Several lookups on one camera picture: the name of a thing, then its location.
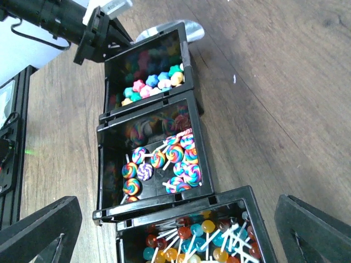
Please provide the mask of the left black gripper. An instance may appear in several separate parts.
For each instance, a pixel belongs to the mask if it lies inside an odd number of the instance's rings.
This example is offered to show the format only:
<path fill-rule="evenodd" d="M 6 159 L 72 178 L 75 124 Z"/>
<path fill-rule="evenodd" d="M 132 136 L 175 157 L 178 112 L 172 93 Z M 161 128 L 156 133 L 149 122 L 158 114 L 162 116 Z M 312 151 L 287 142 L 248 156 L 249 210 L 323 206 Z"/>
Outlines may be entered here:
<path fill-rule="evenodd" d="M 117 18 L 110 19 L 100 7 L 96 7 L 83 32 L 76 50 L 74 63 L 84 60 L 105 62 L 132 45 L 132 39 Z"/>

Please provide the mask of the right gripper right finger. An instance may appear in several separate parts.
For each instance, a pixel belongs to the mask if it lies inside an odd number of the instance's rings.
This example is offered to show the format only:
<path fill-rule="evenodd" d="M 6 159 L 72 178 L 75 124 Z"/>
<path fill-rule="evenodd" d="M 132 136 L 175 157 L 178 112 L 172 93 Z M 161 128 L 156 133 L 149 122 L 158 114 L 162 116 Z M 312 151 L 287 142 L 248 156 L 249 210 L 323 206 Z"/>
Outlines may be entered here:
<path fill-rule="evenodd" d="M 274 219 L 288 262 L 350 262 L 350 225 L 286 194 Z"/>

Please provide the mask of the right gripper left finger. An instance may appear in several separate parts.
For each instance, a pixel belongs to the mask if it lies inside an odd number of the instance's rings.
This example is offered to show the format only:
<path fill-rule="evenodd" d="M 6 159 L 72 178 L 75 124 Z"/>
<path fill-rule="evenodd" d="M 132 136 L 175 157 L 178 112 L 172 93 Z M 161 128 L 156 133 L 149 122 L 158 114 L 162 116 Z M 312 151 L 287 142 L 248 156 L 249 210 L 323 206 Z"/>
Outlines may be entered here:
<path fill-rule="evenodd" d="M 82 224 L 76 196 L 65 196 L 1 231 L 1 262 L 70 262 Z"/>

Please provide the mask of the metal scoop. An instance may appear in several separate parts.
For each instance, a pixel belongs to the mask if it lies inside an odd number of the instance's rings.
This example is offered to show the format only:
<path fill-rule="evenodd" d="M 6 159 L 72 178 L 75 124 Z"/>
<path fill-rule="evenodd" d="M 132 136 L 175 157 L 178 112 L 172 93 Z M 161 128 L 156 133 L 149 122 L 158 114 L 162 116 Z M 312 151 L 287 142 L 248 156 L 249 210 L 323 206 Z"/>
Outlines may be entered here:
<path fill-rule="evenodd" d="M 181 20 L 174 20 L 171 22 L 167 22 L 164 24 L 159 24 L 154 27 L 148 28 L 144 30 L 140 35 L 136 38 L 136 42 L 140 42 L 146 38 L 152 37 L 165 31 L 166 29 L 170 29 L 171 27 L 183 23 L 185 26 L 185 33 L 186 39 L 188 43 L 198 41 L 205 36 L 204 28 L 198 22 L 188 20 L 188 19 L 181 19 Z"/>

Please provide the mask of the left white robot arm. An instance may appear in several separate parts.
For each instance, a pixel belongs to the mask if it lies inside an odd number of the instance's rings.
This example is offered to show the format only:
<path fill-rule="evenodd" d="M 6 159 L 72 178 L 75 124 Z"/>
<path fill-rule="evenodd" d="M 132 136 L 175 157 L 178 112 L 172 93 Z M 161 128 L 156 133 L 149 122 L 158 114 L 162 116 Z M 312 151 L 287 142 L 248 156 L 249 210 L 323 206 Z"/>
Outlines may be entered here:
<path fill-rule="evenodd" d="M 75 1 L 1 1 L 1 20 L 13 16 L 48 31 L 53 38 L 76 44 L 76 64 L 100 63 L 132 45 L 117 19 L 132 5 L 131 1 L 93 1 L 84 8 Z"/>

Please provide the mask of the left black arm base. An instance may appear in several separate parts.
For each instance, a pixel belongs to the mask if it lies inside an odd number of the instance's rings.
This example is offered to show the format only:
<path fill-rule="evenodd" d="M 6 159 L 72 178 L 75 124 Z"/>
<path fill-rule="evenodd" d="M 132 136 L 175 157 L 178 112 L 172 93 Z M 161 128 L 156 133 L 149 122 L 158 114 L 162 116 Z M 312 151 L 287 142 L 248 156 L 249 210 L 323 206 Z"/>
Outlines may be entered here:
<path fill-rule="evenodd" d="M 12 112 L 1 128 L 1 196 L 15 187 L 19 162 L 21 115 Z"/>

